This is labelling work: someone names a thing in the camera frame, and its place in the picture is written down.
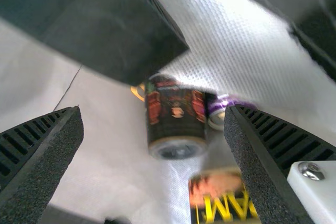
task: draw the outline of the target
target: can lid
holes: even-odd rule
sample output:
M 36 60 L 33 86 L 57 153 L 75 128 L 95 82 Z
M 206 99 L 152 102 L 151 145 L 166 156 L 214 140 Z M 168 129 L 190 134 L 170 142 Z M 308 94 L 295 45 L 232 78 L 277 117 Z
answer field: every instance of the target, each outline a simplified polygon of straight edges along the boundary
M 207 148 L 204 139 L 191 136 L 162 138 L 149 146 L 150 154 L 156 158 L 176 160 L 202 154 Z

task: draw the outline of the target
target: product package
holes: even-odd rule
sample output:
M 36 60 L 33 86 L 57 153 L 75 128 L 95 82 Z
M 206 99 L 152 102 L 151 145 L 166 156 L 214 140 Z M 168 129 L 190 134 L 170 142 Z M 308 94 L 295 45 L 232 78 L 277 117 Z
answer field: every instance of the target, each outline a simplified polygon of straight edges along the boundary
M 238 168 L 201 173 L 188 187 L 191 224 L 261 223 Z

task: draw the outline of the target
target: purple can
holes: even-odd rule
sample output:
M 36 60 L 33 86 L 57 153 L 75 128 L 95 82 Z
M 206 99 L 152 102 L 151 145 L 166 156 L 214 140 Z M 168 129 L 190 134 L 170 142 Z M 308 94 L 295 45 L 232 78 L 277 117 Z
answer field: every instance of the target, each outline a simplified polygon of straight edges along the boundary
M 228 106 L 241 104 L 250 108 L 254 105 L 240 100 L 238 97 L 229 94 L 206 94 L 208 124 L 211 128 L 218 131 L 224 130 L 225 110 Z

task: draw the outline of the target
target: screw head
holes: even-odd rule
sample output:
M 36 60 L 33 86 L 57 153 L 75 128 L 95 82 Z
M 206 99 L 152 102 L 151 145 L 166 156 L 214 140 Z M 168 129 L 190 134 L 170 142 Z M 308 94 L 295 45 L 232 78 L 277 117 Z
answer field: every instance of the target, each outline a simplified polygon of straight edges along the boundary
M 319 172 L 320 171 L 320 167 L 315 163 L 308 163 L 307 168 L 309 170 L 311 170 L 312 172 Z
M 298 165 L 298 168 L 304 177 L 310 178 L 312 180 L 325 179 L 320 167 L 313 162 L 302 162 Z

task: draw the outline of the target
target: black can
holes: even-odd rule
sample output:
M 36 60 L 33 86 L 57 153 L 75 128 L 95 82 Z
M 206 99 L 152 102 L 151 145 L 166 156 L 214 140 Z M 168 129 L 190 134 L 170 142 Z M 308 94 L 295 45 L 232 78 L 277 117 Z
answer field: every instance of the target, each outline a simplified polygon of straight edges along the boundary
M 207 148 L 204 93 L 187 89 L 166 75 L 145 83 L 148 147 L 152 156 L 184 159 Z

